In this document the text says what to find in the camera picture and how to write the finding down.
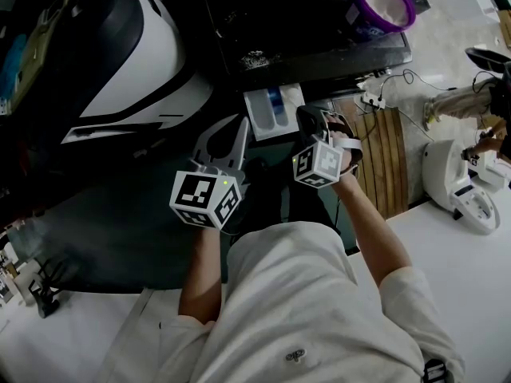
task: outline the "hand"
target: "hand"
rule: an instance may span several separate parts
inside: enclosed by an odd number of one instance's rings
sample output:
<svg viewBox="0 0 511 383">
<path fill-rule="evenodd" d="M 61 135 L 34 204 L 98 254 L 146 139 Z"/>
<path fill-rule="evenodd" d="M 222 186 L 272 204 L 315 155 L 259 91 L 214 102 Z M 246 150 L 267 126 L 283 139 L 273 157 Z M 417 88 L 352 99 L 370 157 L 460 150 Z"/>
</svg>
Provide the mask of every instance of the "hand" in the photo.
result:
<svg viewBox="0 0 511 383">
<path fill-rule="evenodd" d="M 328 122 L 336 123 L 336 124 L 344 124 L 337 116 L 332 115 L 326 115 L 326 119 Z M 342 132 L 332 132 L 330 131 L 330 136 L 332 138 L 343 138 L 343 137 L 349 137 L 346 133 Z M 344 172 L 346 169 L 350 167 L 351 163 L 351 151 L 345 150 L 343 152 L 343 161 L 341 162 L 341 172 Z"/>
</svg>

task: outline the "black pants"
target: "black pants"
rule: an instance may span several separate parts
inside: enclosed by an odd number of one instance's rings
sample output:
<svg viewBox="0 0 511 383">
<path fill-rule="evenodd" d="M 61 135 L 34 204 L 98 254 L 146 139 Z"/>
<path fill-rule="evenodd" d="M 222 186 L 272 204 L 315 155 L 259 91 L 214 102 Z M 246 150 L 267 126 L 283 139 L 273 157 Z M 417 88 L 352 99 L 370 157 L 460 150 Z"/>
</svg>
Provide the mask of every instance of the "black pants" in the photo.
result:
<svg viewBox="0 0 511 383">
<path fill-rule="evenodd" d="M 284 185 L 289 186 L 289 219 L 288 221 L 310 221 L 321 223 L 332 228 L 337 234 L 340 231 L 332 223 L 318 191 L 305 184 L 293 180 L 292 176 L 283 182 L 279 172 L 269 172 L 258 182 L 250 185 L 247 191 L 247 200 L 251 208 L 244 216 L 236 239 L 243 235 L 263 230 L 264 228 L 282 223 L 280 207 L 282 204 L 281 192 Z"/>
</svg>

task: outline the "white box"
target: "white box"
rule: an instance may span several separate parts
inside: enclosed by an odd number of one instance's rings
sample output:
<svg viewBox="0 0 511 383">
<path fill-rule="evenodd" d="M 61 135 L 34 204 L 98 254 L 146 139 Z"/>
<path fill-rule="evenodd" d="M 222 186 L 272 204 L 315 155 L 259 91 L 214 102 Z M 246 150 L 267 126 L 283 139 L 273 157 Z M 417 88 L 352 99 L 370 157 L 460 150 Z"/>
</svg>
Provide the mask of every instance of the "white box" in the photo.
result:
<svg viewBox="0 0 511 383">
<path fill-rule="evenodd" d="M 337 183 L 342 161 L 343 151 L 317 142 L 293 157 L 295 180 L 313 188 Z"/>
<path fill-rule="evenodd" d="M 221 230 L 240 201 L 234 177 L 177 172 L 170 207 L 186 224 Z"/>
</svg>

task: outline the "shirt sleeve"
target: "shirt sleeve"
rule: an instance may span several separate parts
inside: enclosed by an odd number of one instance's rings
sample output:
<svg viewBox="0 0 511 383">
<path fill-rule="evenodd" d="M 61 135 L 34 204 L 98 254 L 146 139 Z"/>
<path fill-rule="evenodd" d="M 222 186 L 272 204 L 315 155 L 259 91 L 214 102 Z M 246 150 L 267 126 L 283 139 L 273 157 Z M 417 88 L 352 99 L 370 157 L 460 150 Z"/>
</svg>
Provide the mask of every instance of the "shirt sleeve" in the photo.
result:
<svg viewBox="0 0 511 383">
<path fill-rule="evenodd" d="M 413 267 L 400 268 L 387 275 L 379 289 L 383 313 L 418 343 L 424 362 L 442 360 L 447 381 L 463 382 L 465 362 L 441 326 L 425 275 Z"/>
<path fill-rule="evenodd" d="M 160 324 L 159 371 L 153 383 L 186 383 L 192 376 L 215 322 L 203 325 L 195 318 L 179 315 Z"/>
</svg>

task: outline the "white powder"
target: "white powder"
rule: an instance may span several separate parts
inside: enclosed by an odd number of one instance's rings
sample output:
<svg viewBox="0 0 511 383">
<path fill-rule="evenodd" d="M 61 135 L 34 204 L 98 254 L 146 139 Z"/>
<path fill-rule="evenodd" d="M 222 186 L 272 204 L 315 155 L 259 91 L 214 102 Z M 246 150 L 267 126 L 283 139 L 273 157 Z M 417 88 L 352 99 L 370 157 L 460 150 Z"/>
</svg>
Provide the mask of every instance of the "white powder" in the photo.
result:
<svg viewBox="0 0 511 383">
<path fill-rule="evenodd" d="M 408 12 L 403 0 L 366 0 L 374 12 L 396 26 L 408 24 Z"/>
</svg>

